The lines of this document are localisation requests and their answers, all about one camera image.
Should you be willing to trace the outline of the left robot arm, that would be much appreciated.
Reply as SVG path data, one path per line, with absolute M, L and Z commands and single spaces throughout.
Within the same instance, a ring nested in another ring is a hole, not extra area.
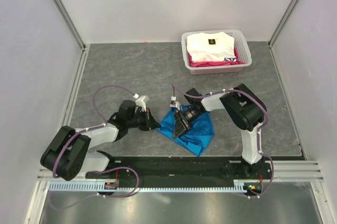
M 83 129 L 61 127 L 42 154 L 40 164 L 51 171 L 54 178 L 70 181 L 88 164 L 85 160 L 89 149 L 122 139 L 130 128 L 150 131 L 160 127 L 149 108 L 124 100 L 105 123 Z

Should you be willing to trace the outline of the blue cloth napkin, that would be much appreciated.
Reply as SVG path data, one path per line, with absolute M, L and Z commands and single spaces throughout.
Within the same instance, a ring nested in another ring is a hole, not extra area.
M 173 138 L 174 130 L 174 112 L 177 108 L 171 108 L 160 122 L 161 127 L 157 131 L 172 140 L 176 144 L 185 148 L 196 156 L 204 153 L 209 143 L 215 135 L 214 126 L 209 113 L 203 113 L 196 120 L 192 121 L 192 129 L 185 135 Z

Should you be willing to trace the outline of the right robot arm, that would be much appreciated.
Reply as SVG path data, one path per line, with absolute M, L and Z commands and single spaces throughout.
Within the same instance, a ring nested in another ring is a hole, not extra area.
M 265 162 L 261 150 L 261 128 L 267 119 L 266 106 L 244 84 L 203 96 L 195 88 L 184 97 L 191 107 L 178 109 L 174 115 L 173 138 L 179 138 L 192 130 L 192 122 L 214 110 L 225 109 L 234 125 L 240 129 L 242 154 L 239 162 L 225 162 L 226 176 L 234 179 L 270 178 L 270 165 Z

